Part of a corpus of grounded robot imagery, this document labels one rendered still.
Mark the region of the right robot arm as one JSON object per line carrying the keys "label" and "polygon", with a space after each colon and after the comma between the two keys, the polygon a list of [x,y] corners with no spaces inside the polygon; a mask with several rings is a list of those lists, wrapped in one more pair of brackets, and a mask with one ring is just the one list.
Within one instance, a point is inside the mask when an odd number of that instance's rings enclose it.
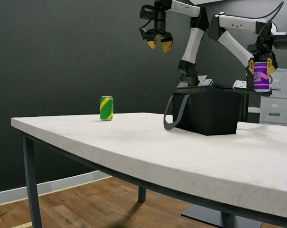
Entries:
{"label": "right robot arm", "polygon": [[191,17],[190,28],[191,34],[187,44],[185,54],[182,60],[179,61],[178,70],[186,74],[187,81],[182,81],[177,86],[181,88],[197,88],[209,87],[212,80],[199,80],[197,71],[195,70],[195,58],[199,48],[201,38],[209,27],[209,21],[205,7],[196,7],[184,4],[175,0],[155,0],[155,6],[142,5],[140,11],[140,18],[147,20],[164,21],[166,22],[166,12],[174,11],[186,14]]}

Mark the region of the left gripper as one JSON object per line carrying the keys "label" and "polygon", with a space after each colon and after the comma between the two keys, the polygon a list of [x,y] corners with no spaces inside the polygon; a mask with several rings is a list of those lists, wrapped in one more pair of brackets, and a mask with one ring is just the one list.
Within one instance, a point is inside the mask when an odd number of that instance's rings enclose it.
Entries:
{"label": "left gripper", "polygon": [[254,75],[254,65],[255,62],[267,62],[268,74],[275,72],[278,68],[278,63],[276,61],[276,55],[274,54],[272,47],[268,44],[263,44],[266,47],[266,51],[261,51],[258,53],[253,53],[254,57],[249,60],[249,69]]}

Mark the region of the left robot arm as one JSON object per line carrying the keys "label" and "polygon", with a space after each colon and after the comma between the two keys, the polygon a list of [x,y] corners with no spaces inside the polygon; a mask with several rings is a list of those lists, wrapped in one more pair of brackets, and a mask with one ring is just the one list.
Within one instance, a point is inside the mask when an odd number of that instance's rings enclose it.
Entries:
{"label": "left robot arm", "polygon": [[261,32],[260,38],[257,38],[255,44],[248,45],[248,51],[239,44],[227,31],[225,27],[249,30],[259,34],[260,30],[265,26],[269,19],[250,19],[244,17],[215,15],[207,30],[209,38],[219,41],[227,47],[245,66],[248,72],[246,81],[236,81],[233,88],[256,91],[254,86],[254,75],[249,69],[250,57],[254,57],[252,53],[266,51],[263,44],[268,44],[275,49],[287,49],[287,32],[271,32],[273,27],[270,22]]}

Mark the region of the black tote bag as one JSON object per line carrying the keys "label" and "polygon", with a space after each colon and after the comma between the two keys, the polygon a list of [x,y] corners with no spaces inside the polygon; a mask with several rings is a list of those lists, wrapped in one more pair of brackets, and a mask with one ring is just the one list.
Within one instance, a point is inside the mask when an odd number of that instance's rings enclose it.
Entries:
{"label": "black tote bag", "polygon": [[[206,135],[236,133],[242,95],[227,91],[172,93],[163,117],[164,128],[174,127]],[[166,115],[173,101],[172,123]]]}

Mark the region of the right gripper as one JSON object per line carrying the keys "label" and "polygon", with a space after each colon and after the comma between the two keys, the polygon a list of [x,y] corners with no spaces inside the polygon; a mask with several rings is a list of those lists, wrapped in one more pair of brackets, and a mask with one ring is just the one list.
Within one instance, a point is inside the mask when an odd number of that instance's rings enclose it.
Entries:
{"label": "right gripper", "polygon": [[161,39],[161,45],[164,53],[166,53],[171,49],[173,44],[173,37],[171,36],[171,33],[166,31],[166,22],[156,21],[154,23],[154,28],[146,31],[145,37],[151,48],[155,48],[158,35],[164,37],[164,39]]}

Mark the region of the green and yellow soda can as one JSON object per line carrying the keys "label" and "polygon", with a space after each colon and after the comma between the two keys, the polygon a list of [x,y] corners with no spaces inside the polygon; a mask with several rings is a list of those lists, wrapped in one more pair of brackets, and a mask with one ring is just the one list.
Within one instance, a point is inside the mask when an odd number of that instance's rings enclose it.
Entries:
{"label": "green and yellow soda can", "polygon": [[102,121],[111,121],[113,119],[112,96],[102,96],[100,103],[100,119]]}

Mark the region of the purple drink can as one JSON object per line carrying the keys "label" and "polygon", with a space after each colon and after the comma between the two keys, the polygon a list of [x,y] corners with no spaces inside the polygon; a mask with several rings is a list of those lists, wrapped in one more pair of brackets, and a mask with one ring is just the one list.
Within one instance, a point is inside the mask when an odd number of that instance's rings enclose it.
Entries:
{"label": "purple drink can", "polygon": [[257,92],[268,92],[270,90],[267,62],[255,62],[254,84]]}

